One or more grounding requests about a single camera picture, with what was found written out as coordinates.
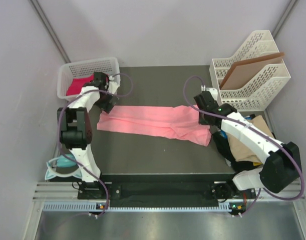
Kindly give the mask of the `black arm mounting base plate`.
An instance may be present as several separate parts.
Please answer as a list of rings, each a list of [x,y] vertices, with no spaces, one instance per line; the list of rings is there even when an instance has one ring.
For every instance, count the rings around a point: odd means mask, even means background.
[[[254,190],[235,190],[226,182],[99,182],[79,183],[78,199],[109,200],[116,208],[216,207],[229,199],[255,198]]]

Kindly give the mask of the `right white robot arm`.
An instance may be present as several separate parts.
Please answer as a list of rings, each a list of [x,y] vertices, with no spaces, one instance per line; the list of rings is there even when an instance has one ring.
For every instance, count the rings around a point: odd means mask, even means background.
[[[230,197],[237,198],[247,189],[264,189],[276,197],[296,179],[300,179],[301,189],[295,199],[302,196],[304,180],[300,167],[299,148],[293,142],[283,143],[248,122],[233,106],[224,103],[219,105],[209,91],[201,92],[194,97],[195,110],[208,125],[237,138],[248,147],[261,162],[261,166],[252,170],[237,173],[232,182],[226,185]]]

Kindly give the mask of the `white plastic mesh basket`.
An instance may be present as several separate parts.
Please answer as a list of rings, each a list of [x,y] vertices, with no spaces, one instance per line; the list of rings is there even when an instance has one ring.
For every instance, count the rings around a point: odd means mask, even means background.
[[[57,97],[70,101],[76,94],[67,94],[74,79],[90,77],[94,72],[103,72],[109,76],[120,73],[116,57],[104,57],[64,64],[59,69]]]

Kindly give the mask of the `white perforated file organizer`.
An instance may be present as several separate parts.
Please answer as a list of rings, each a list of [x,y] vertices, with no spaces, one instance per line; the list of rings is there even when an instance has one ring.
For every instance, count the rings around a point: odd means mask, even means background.
[[[264,111],[290,80],[290,73],[269,30],[253,31],[238,50],[210,64],[219,104],[238,111]]]

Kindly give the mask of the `pink t-shirt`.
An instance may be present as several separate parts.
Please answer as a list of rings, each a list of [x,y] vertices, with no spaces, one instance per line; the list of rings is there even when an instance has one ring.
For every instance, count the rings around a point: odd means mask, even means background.
[[[198,112],[189,106],[116,106],[102,113],[97,123],[101,131],[165,137],[208,146],[210,126],[198,123]]]

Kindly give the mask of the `magenta folded t-shirt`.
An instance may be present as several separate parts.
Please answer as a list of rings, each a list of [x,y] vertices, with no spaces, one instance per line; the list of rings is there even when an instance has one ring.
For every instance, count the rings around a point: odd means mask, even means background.
[[[66,91],[66,96],[78,95],[81,92],[83,85],[91,82],[93,79],[93,74],[87,77],[74,78]]]

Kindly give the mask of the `brown cardboard sheet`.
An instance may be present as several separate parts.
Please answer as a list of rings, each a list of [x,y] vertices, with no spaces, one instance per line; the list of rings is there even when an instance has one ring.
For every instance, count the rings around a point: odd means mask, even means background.
[[[283,52],[278,52],[236,61],[228,70],[219,87],[221,90],[238,90],[245,86],[266,65],[279,64],[284,56]]]

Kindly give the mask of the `black t-shirt with blue print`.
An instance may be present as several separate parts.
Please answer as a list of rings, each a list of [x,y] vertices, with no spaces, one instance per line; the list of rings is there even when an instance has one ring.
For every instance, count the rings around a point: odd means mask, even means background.
[[[231,134],[218,130],[212,134],[212,140],[235,172],[253,170],[262,165],[256,154]]]

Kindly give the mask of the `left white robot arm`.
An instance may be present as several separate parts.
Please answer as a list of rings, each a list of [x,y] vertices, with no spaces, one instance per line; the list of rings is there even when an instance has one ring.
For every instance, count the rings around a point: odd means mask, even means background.
[[[101,180],[101,170],[95,162],[91,149],[93,132],[89,111],[98,106],[109,113],[119,99],[118,74],[94,72],[93,79],[86,82],[79,94],[57,111],[58,144],[64,145],[71,156],[63,157],[75,163],[81,173],[79,191],[88,190],[95,198],[108,197],[108,189]]]

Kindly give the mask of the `aluminium frame rail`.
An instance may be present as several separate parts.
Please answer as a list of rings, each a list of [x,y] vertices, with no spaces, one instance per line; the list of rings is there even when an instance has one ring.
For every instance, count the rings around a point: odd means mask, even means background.
[[[34,200],[109,200],[119,201],[133,198],[135,201],[143,201],[149,198],[152,201],[174,198],[175,201],[183,200],[185,197],[197,199],[198,201],[218,201],[224,197],[216,196],[215,192],[205,183],[185,184],[181,183],[109,183],[108,193],[101,184],[94,187],[78,185],[77,182],[40,182],[37,184]]]

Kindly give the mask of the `teal headphones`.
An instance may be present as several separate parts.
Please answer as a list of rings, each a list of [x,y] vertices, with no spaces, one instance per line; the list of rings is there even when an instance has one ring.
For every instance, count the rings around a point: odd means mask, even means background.
[[[63,155],[50,159],[46,163],[46,166],[47,170],[44,177],[46,181],[50,181],[54,178],[82,178],[81,170],[79,169],[77,164],[74,161],[67,159]],[[63,169],[69,169],[73,171],[68,173],[62,173],[61,171],[63,171]]]

